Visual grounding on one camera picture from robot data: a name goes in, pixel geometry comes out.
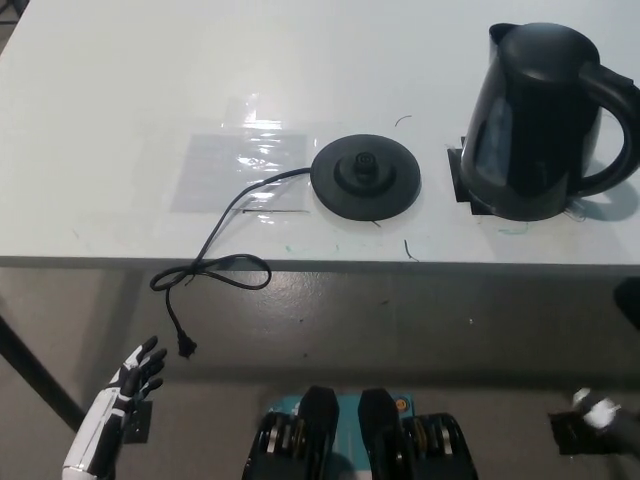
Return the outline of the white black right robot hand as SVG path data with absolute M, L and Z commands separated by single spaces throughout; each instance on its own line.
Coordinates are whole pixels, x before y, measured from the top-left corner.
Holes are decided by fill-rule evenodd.
M 637 414 L 589 388 L 576 391 L 572 405 L 589 427 L 615 441 L 625 453 L 639 458 Z

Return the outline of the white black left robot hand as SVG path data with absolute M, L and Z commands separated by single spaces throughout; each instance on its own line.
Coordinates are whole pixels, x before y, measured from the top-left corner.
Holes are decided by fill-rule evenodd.
M 158 338 L 141 343 L 118 367 L 91 404 L 62 466 L 62 480 L 106 479 L 115 473 L 130 420 L 150 392 L 160 388 L 165 348 Z

